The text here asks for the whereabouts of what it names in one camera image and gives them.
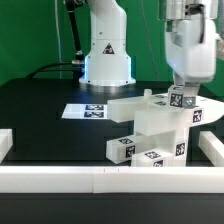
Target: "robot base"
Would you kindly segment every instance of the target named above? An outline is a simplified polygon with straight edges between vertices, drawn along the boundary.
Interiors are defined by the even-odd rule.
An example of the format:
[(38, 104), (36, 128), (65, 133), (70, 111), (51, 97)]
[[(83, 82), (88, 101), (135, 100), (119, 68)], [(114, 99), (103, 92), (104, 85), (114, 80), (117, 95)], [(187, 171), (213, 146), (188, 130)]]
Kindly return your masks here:
[(135, 83), (122, 86), (100, 86), (80, 82), (79, 86), (81, 89), (86, 89), (98, 93), (121, 93), (133, 90), (135, 88)]

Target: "tall white block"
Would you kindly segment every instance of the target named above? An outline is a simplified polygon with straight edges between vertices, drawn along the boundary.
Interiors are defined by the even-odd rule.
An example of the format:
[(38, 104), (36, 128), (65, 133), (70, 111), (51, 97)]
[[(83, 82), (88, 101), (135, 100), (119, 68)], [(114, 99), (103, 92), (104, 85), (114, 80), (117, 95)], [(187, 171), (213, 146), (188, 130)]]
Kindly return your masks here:
[(12, 147), (12, 130), (0, 129), (0, 163)]

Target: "black table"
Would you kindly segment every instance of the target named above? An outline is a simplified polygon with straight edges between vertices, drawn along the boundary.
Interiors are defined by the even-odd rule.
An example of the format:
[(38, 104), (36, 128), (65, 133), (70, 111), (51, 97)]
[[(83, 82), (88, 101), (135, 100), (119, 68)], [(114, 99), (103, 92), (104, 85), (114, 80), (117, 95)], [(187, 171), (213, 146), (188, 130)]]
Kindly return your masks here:
[[(0, 128), (13, 128), (14, 146), (1, 165), (114, 166), (106, 141), (131, 135), (133, 122), (61, 119), (67, 103), (165, 93), (172, 83), (137, 82), (133, 91), (99, 94), (71, 80), (15, 79), (0, 87)], [(199, 95), (216, 99), (202, 87)], [(188, 166), (211, 166), (198, 149), (200, 130), (224, 136), (223, 120), (190, 132)], [(223, 223), (223, 194), (0, 194), (1, 223)]]

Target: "black cable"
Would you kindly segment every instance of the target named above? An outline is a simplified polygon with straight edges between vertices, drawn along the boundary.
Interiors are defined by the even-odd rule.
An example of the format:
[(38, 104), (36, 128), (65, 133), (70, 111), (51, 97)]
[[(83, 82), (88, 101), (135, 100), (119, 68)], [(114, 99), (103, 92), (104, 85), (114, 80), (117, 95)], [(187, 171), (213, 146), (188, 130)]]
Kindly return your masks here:
[(42, 70), (42, 71), (39, 71), (39, 72), (74, 72), (77, 70), (80, 70), (82, 69), (82, 67), (77, 67), (77, 68), (74, 68), (74, 69), (52, 69), (52, 70)]
[(204, 5), (200, 5), (200, 13), (201, 13), (201, 35), (199, 43), (202, 44), (204, 42), (205, 37), (205, 7)]
[(199, 43), (202, 44), (205, 37), (205, 6), (203, 4), (193, 5), (190, 7), (190, 13), (191, 15), (201, 14), (201, 34)]
[(52, 68), (52, 67), (57, 67), (61, 65), (72, 65), (72, 62), (58, 62), (58, 63), (53, 63), (49, 65), (42, 66), (38, 68), (37, 70), (31, 72), (29, 75), (26, 76), (27, 79), (32, 79), (38, 72), (45, 70), (46, 68)]
[(72, 35), (73, 35), (73, 40), (74, 40), (75, 49), (76, 49), (76, 59), (84, 60), (84, 55), (82, 53), (80, 39), (79, 39), (78, 27), (76, 23), (75, 14), (74, 14), (75, 7), (76, 7), (75, 3), (73, 0), (65, 0), (64, 3), (67, 8), (70, 23), (71, 23)]
[(153, 69), (154, 69), (154, 72), (155, 72), (155, 78), (156, 78), (156, 81), (159, 81), (159, 74), (158, 74), (157, 69), (156, 69), (156, 63), (155, 63), (155, 59), (154, 59), (154, 55), (153, 55), (153, 51), (152, 51), (152, 43), (151, 43), (151, 39), (150, 39), (149, 30), (148, 30), (148, 27), (147, 27), (147, 22), (146, 22), (146, 17), (145, 17), (145, 12), (144, 12), (144, 5), (143, 5), (142, 0), (140, 0), (140, 5), (141, 5), (141, 13), (142, 13), (142, 18), (143, 18), (144, 27), (145, 27), (146, 36), (147, 36), (147, 41), (148, 41), (149, 53), (151, 55), (152, 66), (153, 66)]

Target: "cable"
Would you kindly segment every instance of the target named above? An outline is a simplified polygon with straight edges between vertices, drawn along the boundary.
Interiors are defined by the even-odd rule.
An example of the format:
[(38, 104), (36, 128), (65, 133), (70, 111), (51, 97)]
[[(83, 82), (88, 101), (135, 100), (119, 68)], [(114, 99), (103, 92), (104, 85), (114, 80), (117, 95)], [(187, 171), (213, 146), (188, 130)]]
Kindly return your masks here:
[(52, 69), (52, 70), (41, 70), (39, 72), (74, 72), (75, 70), (80, 70), (82, 69), (82, 67), (76, 67), (76, 68), (73, 68), (73, 69)]
[(29, 75), (26, 76), (26, 78), (32, 79), (38, 72), (41, 72), (46, 68), (52, 68), (52, 67), (57, 67), (57, 66), (61, 66), (61, 65), (72, 65), (72, 62), (65, 61), (65, 62), (53, 63), (53, 64), (42, 66), (42, 67), (38, 68), (37, 70), (31, 72)]
[(151, 56), (151, 60), (152, 60), (153, 70), (155, 72), (156, 81), (159, 81), (159, 75), (158, 75), (158, 72), (156, 69), (156, 63), (155, 63), (155, 59), (154, 59), (154, 55), (153, 55), (153, 51), (152, 51), (152, 44), (151, 44), (150, 34), (149, 34), (149, 30), (148, 30), (148, 26), (147, 26), (147, 22), (146, 22), (146, 18), (145, 18), (144, 5), (143, 5), (142, 0), (140, 0), (140, 5), (141, 5), (142, 19), (144, 22), (146, 37), (147, 37), (147, 41), (148, 41), (149, 52), (150, 52), (150, 56)]
[(62, 62), (62, 48), (61, 48), (61, 36), (60, 36), (60, 28), (59, 28), (59, 19), (58, 19), (58, 0), (55, 0), (55, 25), (57, 32), (57, 41), (58, 41), (58, 56), (59, 62)]

